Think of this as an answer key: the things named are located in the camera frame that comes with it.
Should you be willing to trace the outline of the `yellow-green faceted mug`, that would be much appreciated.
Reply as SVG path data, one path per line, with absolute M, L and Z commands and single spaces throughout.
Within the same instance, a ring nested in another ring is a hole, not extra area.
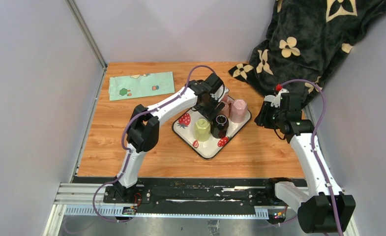
M 198 119 L 194 124 L 193 136 L 198 142 L 205 142 L 210 138 L 210 122 L 205 118 Z

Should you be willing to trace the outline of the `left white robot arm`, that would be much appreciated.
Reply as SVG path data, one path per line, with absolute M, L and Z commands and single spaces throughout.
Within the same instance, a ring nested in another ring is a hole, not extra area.
M 221 78 L 211 73 L 205 80 L 188 80 L 178 92 L 159 103 L 136 106 L 122 136 L 126 151 L 122 167 L 110 183 L 115 198 L 123 203 L 134 200 L 140 167 L 146 154 L 157 145 L 164 123 L 190 108 L 212 119 L 221 111 L 221 101 L 228 92 Z

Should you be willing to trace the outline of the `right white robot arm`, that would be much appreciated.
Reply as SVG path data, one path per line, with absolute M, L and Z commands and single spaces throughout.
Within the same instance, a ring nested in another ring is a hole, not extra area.
M 352 195 L 343 193 L 332 177 L 315 126 L 302 117 L 300 96 L 285 90 L 266 96 L 255 122 L 284 135 L 298 157 L 308 187 L 304 193 L 285 177 L 271 178 L 266 201 L 274 206 L 283 201 L 295 210 L 305 233 L 344 233 L 356 202 Z

